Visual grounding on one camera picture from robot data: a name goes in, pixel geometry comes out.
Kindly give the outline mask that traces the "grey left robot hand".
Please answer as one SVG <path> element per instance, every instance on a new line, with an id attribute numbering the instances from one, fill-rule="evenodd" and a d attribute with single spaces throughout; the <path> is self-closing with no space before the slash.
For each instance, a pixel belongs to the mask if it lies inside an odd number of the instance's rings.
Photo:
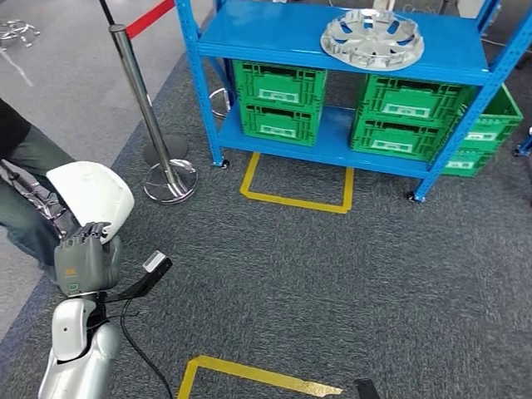
<path id="1" fill-rule="evenodd" d="M 57 286 L 67 297 L 106 291 L 120 279 L 123 245 L 115 235 L 106 243 L 107 223 L 91 222 L 62 240 L 54 252 Z"/>

